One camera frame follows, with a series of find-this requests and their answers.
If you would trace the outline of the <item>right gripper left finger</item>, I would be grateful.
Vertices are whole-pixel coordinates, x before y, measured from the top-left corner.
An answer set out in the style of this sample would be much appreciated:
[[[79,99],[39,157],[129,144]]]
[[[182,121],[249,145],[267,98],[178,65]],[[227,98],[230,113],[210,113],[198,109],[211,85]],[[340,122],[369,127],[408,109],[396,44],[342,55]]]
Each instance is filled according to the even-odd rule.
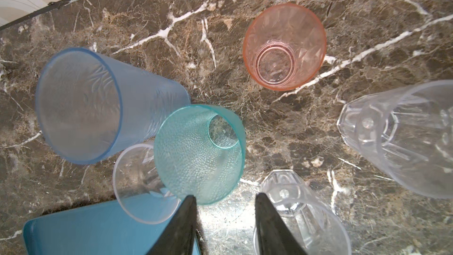
[[[188,195],[147,255],[191,255],[196,237],[197,201]]]

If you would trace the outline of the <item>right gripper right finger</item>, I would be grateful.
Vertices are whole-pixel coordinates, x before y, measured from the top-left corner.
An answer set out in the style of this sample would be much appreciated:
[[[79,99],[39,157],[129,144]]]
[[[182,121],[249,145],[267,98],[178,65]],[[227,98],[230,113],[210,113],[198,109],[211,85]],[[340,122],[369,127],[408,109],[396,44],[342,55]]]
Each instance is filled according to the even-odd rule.
[[[260,255],[306,255],[268,196],[256,196],[256,230]]]

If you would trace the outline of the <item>teal plastic tray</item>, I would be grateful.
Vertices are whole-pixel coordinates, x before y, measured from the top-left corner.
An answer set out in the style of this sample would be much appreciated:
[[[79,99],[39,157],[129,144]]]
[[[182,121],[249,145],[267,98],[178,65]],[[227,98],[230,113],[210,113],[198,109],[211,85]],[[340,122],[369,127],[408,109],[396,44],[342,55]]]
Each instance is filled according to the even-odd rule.
[[[161,222],[138,222],[118,201],[74,208],[26,222],[26,251],[29,255],[144,255],[165,230],[178,199],[142,194],[126,203],[141,216]]]

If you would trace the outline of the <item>green textured plastic cup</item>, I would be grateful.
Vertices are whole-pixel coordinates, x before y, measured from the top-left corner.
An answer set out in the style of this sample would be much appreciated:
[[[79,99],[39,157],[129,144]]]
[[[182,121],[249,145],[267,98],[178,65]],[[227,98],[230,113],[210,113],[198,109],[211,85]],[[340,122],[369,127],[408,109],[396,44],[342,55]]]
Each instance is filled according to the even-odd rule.
[[[174,111],[155,139],[158,175],[180,199],[199,205],[227,197],[243,175],[247,152],[241,119],[220,106],[189,105]]]

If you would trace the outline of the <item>blue textured plastic cup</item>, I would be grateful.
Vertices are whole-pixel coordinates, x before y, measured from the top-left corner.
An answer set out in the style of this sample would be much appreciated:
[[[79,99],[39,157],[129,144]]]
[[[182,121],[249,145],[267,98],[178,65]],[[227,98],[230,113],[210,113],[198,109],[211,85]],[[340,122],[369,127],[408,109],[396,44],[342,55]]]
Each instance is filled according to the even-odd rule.
[[[42,134],[63,159],[94,164],[155,136],[191,102],[177,81],[85,48],[68,48],[43,68],[35,93]]]

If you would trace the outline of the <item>pink plastic cup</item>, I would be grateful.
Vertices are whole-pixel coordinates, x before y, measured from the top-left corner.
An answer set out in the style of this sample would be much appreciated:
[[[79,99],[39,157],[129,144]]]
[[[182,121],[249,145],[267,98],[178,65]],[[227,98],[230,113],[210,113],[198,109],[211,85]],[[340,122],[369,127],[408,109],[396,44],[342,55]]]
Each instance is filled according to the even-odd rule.
[[[286,3],[264,10],[249,26],[243,42],[244,64],[261,86],[289,91],[318,73],[327,37],[314,12]]]

